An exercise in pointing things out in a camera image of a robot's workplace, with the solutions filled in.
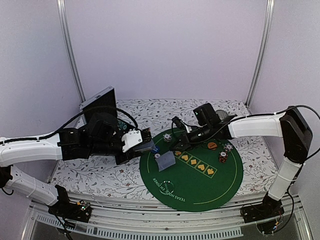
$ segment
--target blue poker chip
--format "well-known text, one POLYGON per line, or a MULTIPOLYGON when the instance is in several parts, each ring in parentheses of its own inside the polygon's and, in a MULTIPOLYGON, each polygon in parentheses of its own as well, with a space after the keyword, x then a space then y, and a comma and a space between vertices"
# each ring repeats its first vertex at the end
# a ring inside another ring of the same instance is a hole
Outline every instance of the blue poker chip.
POLYGON ((158 146, 155 146, 155 149, 152 149, 150 152, 153 154, 157 154, 160 151, 160 148, 158 146))

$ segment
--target orange poker chip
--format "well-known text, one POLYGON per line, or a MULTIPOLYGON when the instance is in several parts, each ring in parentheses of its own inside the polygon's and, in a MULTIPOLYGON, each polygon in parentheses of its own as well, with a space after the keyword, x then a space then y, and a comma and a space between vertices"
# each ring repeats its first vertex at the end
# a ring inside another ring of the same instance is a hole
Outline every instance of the orange poker chip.
POLYGON ((215 142, 208 143, 208 149, 216 150, 217 148, 218 148, 218 145, 215 142))

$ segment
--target white poker chip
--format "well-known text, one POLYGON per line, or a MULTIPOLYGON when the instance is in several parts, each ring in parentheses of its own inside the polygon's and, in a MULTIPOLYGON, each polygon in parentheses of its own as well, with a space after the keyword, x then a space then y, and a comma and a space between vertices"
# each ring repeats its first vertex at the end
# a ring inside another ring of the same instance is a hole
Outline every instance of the white poker chip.
POLYGON ((168 134, 168 133, 166 133, 165 135, 163 135, 163 140, 165 141, 165 142, 170 142, 171 141, 171 135, 170 134, 168 134))
POLYGON ((230 152, 232 149, 234 149, 234 147, 231 145, 231 144, 227 144, 224 146, 224 149, 227 151, 227 152, 230 152))

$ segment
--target yellow spade symbol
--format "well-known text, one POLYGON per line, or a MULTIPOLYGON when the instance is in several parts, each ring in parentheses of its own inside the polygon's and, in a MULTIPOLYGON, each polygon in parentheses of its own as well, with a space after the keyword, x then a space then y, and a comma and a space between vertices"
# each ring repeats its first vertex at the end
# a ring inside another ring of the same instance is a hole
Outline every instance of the yellow spade symbol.
POLYGON ((188 155, 183 155, 181 158, 186 160, 186 161, 188 161, 188 159, 189 159, 188 155))
POLYGON ((198 165, 198 169, 201 169, 202 171, 205 170, 205 165, 203 165, 203 164, 198 165))
POLYGON ((207 172, 208 172, 208 175, 211 175, 211 174, 214 174, 214 173, 215 173, 215 171, 213 171, 212 168, 209 168, 209 169, 207 170, 207 172))

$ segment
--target white bracket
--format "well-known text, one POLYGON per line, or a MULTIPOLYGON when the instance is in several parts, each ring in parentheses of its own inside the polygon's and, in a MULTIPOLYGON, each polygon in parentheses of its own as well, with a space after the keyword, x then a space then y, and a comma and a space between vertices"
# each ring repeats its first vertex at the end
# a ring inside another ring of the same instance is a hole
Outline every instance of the white bracket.
POLYGON ((124 142, 122 151, 126 153, 129 149, 142 143, 141 132, 140 130, 130 130, 128 133, 122 136, 121 140, 124 142))

